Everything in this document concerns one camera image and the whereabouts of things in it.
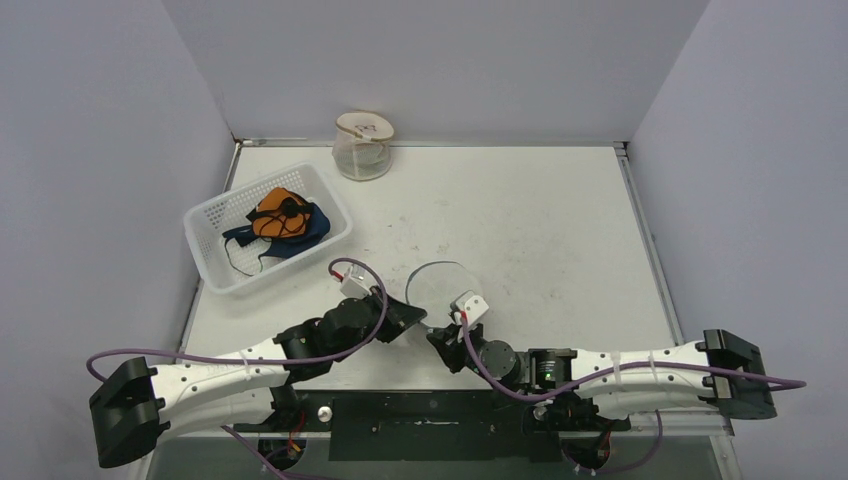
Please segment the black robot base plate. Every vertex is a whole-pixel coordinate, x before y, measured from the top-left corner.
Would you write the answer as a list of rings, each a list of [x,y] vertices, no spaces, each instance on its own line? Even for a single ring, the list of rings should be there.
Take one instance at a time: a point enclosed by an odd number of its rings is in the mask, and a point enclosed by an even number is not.
[[[628,420],[608,420],[574,395],[536,407],[488,390],[300,390],[275,395],[262,421],[239,421],[240,433],[325,437],[332,461],[558,462],[575,439],[584,448]]]

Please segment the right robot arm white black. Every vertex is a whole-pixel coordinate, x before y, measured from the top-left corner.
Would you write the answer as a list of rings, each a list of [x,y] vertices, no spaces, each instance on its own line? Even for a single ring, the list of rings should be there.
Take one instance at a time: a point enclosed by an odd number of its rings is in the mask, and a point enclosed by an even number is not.
[[[721,329],[700,341],[643,351],[530,349],[487,340],[479,325],[428,331],[427,341],[452,373],[467,368],[519,402],[565,409],[577,428],[634,413],[712,408],[730,419],[776,416],[772,382],[758,346]]]

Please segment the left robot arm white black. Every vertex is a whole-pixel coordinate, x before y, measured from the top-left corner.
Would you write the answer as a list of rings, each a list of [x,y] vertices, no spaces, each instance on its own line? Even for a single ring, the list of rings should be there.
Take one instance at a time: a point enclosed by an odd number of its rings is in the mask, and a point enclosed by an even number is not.
[[[123,466],[161,442],[222,425],[286,430],[300,408],[295,383],[328,373],[366,339],[393,341],[426,315],[375,289],[234,353],[156,366],[131,358],[89,399],[98,464]]]

